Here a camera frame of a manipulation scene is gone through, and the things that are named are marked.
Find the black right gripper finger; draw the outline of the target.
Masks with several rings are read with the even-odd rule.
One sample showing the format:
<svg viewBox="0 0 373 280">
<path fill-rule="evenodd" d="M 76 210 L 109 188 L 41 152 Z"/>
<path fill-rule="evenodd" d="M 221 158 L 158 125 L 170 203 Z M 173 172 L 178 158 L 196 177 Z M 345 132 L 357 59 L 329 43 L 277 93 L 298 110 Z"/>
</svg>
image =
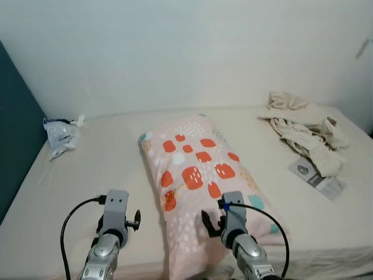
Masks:
<svg viewBox="0 0 373 280">
<path fill-rule="evenodd" d="M 218 237 L 221 235 L 220 227 L 216 229 L 213 226 L 213 222 L 210 220 L 210 215 L 207 213 L 207 211 L 204 211 L 204 210 L 202 210 L 202 224 L 205 227 L 209 238 L 214 238 L 214 237 Z"/>
</svg>

